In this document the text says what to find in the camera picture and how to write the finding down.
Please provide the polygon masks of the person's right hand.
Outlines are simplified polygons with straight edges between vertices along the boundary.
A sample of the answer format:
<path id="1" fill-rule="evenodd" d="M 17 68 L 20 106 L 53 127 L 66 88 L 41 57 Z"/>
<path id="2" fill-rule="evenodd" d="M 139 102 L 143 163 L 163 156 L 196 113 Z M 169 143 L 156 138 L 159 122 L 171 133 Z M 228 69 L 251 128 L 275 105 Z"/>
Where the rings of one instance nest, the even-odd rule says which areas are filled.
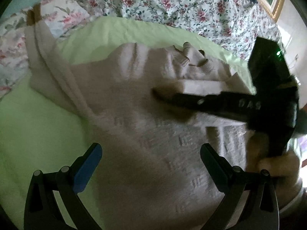
<path id="1" fill-rule="evenodd" d="M 248 172 L 267 170 L 276 178 L 276 196 L 278 205 L 284 207 L 300 192 L 302 181 L 299 178 L 300 158 L 289 150 L 281 156 L 265 157 L 268 148 L 267 136 L 255 133 L 246 145 Z"/>

